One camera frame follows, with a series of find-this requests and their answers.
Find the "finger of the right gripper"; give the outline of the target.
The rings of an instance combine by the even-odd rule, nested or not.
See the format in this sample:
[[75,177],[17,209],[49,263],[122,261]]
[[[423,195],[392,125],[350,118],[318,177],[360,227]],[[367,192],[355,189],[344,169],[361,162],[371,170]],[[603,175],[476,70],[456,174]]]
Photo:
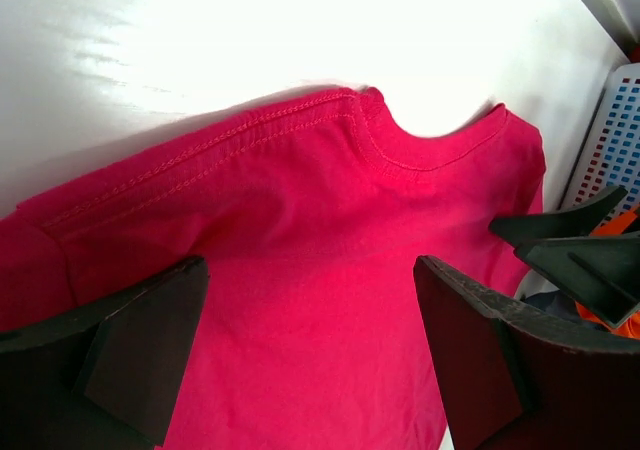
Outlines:
[[639,234],[539,239],[514,254],[604,324],[639,311]]
[[584,203],[554,212],[494,218],[489,231],[507,243],[589,235],[626,197],[622,186],[608,186]]

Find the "crimson t shirt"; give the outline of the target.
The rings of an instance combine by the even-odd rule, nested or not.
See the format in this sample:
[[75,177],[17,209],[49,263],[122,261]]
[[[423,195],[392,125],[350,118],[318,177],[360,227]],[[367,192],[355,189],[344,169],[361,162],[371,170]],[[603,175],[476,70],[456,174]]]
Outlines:
[[1,222],[1,327],[190,255],[211,280],[170,449],[436,449],[446,429],[412,268],[513,295],[489,232],[542,207],[539,131],[504,106],[421,139],[373,88],[256,108],[21,203]]

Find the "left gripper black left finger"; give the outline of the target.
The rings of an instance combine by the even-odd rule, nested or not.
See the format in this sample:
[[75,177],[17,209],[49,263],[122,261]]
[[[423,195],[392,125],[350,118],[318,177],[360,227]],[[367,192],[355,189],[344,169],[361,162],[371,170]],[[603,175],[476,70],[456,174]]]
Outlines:
[[187,258],[118,293],[1,336],[4,449],[164,445],[209,283]]

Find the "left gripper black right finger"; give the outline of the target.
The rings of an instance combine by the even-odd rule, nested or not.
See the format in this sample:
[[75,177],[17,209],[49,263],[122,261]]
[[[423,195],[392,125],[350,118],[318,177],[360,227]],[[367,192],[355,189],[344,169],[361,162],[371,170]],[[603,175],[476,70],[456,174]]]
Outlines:
[[445,262],[414,266],[457,449],[636,449],[639,343],[489,289]]

